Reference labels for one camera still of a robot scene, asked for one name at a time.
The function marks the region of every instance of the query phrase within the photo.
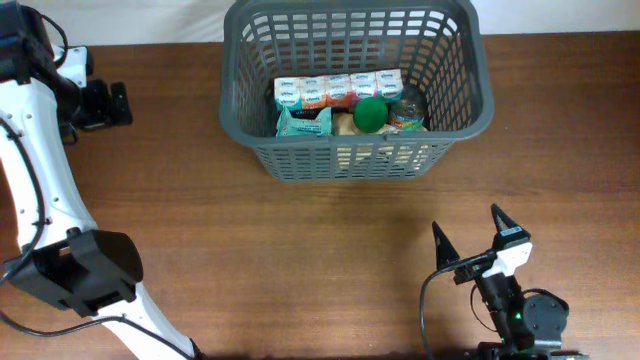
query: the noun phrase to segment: wooden table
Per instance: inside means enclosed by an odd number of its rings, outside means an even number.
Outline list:
[[[167,317],[212,356],[339,357],[422,350],[418,293],[435,269],[430,223],[462,256],[490,246],[498,203],[533,234],[524,287],[571,305],[569,349],[640,353],[640,33],[490,36],[496,115],[409,182],[287,185],[218,123],[222,46],[95,48],[123,80],[135,123],[67,149],[102,229],[135,241]],[[17,254],[0,186],[0,258]],[[427,296],[436,349],[497,340],[470,285]],[[488,321],[486,311],[481,317]],[[0,306],[28,326],[76,324],[11,286]],[[0,327],[2,359],[130,359],[106,329],[37,339]]]

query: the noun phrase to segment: green ball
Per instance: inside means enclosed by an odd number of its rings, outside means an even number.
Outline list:
[[[374,133],[387,123],[389,109],[387,103],[376,97],[362,99],[356,105],[353,114],[353,122],[356,127],[365,133]]]

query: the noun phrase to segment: white backdrop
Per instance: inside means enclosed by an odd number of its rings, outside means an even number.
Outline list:
[[[62,25],[72,45],[112,45],[222,41],[224,15],[234,0],[20,2]],[[472,2],[483,34],[640,30],[640,0]]]

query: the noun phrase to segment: laundry basket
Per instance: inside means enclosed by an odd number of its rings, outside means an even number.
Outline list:
[[[244,0],[224,22],[220,122],[282,181],[414,178],[494,113],[468,0]],[[275,137],[273,79],[400,68],[428,132]]]

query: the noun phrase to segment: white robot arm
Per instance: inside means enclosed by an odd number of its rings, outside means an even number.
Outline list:
[[[22,250],[5,264],[2,283],[91,316],[89,324],[104,324],[140,359],[201,358],[149,296],[131,239],[98,230],[65,156],[65,127],[131,123],[124,85],[112,86],[111,98],[104,82],[87,82],[88,50],[50,47],[42,19],[15,2],[0,5],[0,43],[9,44],[0,49],[0,159]],[[24,328],[1,312],[0,319],[32,335],[56,334]]]

